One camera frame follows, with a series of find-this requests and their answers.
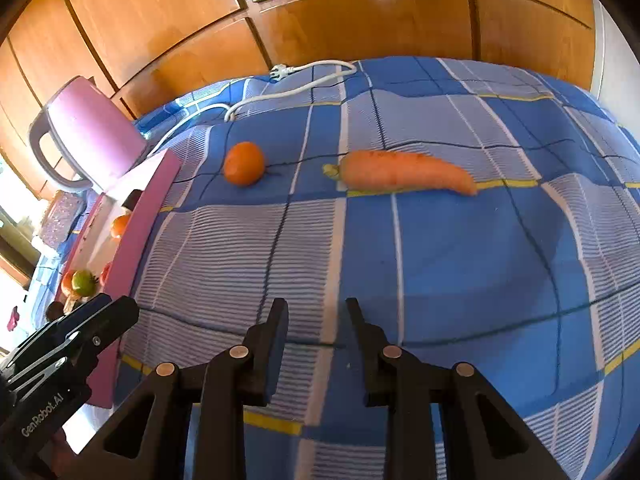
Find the pink edged white tray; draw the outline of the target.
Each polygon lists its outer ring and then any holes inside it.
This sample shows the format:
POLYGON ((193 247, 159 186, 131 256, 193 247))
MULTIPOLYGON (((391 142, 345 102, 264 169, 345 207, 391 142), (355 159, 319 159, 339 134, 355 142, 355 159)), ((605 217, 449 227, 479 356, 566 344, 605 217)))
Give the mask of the pink edged white tray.
POLYGON ((177 155, 162 151, 115 181, 91 208, 64 269, 89 270, 99 275, 109 264, 111 269, 104 292, 114 299, 128 295, 146 240, 180 166, 177 155), (141 195, 131 211, 125 232, 119 238, 112 237, 112 223, 126 212, 124 203, 135 190, 141 195))

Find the dark purple plum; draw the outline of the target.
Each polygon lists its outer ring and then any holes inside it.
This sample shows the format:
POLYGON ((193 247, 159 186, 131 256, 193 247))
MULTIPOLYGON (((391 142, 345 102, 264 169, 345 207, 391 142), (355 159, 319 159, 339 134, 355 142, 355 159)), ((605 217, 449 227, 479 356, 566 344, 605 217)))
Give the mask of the dark purple plum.
POLYGON ((59 301, 52 301, 46 309, 46 320, 48 322, 56 321, 64 315, 64 304, 59 301))

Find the orange carrot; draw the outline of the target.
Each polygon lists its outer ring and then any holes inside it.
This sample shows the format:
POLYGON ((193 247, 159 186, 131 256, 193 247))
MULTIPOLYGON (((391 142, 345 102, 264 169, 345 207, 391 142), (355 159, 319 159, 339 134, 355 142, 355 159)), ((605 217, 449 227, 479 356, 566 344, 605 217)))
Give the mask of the orange carrot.
POLYGON ((352 192, 444 190, 463 196, 477 194, 477 185, 466 170, 446 160, 419 153, 353 151, 338 164, 324 164, 322 172, 352 192))

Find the orange fruit near green tomato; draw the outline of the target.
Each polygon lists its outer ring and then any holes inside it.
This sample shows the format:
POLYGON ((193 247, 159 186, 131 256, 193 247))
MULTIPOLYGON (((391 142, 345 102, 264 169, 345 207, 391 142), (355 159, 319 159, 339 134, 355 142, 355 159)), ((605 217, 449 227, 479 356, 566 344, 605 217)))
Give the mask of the orange fruit near green tomato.
POLYGON ((74 274, 75 274, 74 270, 69 270, 62 277, 61 292, 66 297, 71 297, 75 293, 73 289, 74 274))

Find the red tomato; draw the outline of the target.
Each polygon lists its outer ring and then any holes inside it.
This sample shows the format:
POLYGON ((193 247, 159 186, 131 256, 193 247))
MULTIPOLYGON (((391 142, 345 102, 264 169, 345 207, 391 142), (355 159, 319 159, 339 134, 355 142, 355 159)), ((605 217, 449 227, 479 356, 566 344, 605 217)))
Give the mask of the red tomato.
POLYGON ((106 281, 108 279, 108 274, 110 274, 111 267, 112 267, 112 263, 108 262, 100 273, 99 281, 102 287, 106 285, 106 281))

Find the dark eggplant piece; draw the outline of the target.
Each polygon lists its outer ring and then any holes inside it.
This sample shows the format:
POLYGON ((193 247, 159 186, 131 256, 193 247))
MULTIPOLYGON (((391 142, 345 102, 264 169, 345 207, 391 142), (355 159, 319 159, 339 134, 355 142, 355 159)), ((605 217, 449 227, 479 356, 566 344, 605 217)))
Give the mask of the dark eggplant piece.
POLYGON ((129 195, 126 197, 126 200, 122 202, 122 208, 128 211, 134 211, 134 208, 136 208, 141 195, 142 195, 141 190, 138 190, 137 188, 135 190, 132 190, 129 193, 129 195))

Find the green tomato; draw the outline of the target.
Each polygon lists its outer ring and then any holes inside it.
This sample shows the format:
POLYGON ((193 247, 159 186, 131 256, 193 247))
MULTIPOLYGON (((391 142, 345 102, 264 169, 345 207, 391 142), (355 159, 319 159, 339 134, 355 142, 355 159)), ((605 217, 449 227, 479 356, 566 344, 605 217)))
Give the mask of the green tomato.
POLYGON ((99 279, 89 270, 78 270, 72 276, 73 292, 79 297, 90 297, 96 293, 99 279))

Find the blue plaid tablecloth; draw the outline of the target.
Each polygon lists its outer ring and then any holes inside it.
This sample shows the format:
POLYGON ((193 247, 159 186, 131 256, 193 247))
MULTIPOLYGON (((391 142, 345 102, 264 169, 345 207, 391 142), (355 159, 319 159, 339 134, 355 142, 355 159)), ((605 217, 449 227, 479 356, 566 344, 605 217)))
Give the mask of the blue plaid tablecloth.
POLYGON ((180 159, 132 292, 114 401, 151 368, 237 344, 271 301, 290 322, 276 394, 247 411, 252 479, 377 479, 386 415, 362 402, 345 300, 420 360, 470 362, 573 479, 639 426, 639 141, 596 99, 529 70, 378 58, 211 84, 139 117, 180 159), (252 142, 262 178, 224 178, 252 142), (349 191, 349 152, 431 155, 475 196, 349 191))

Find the orange fruit in tray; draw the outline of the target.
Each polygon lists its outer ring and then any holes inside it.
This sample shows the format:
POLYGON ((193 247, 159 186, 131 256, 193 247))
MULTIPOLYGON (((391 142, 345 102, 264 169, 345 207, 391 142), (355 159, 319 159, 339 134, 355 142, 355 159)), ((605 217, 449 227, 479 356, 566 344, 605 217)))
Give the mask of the orange fruit in tray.
POLYGON ((126 232, 131 214, 122 214, 115 218, 111 225, 111 237, 115 240, 120 240, 126 232))

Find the pink electric kettle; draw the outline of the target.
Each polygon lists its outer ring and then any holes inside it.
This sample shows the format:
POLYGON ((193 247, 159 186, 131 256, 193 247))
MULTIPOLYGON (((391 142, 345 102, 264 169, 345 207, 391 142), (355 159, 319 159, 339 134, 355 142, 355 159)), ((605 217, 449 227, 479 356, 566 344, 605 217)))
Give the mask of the pink electric kettle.
POLYGON ((28 140, 43 172, 70 193, 108 190, 150 151, 148 140, 134 124, 93 80, 83 76, 67 81, 43 105, 30 125, 28 140), (40 146, 44 136, 52 138, 62 159, 78 175, 76 180, 61 176, 48 162, 40 146))

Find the orange mandarin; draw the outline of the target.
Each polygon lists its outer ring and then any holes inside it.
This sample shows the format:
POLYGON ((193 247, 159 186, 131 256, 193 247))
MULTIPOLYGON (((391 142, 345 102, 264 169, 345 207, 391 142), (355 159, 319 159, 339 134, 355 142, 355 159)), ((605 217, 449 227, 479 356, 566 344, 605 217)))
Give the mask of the orange mandarin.
POLYGON ((222 172, 233 185, 250 186, 258 182, 266 170, 265 156, 255 143, 244 141, 228 151, 222 172))

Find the silver tissue box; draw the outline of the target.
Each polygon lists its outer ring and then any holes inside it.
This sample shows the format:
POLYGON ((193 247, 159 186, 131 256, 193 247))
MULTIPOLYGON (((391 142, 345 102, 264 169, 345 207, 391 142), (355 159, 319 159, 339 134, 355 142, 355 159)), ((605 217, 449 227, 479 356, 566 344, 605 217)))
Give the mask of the silver tissue box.
POLYGON ((84 196, 58 190, 43 214, 38 238, 51 249, 66 241, 75 219, 86 206, 84 196))

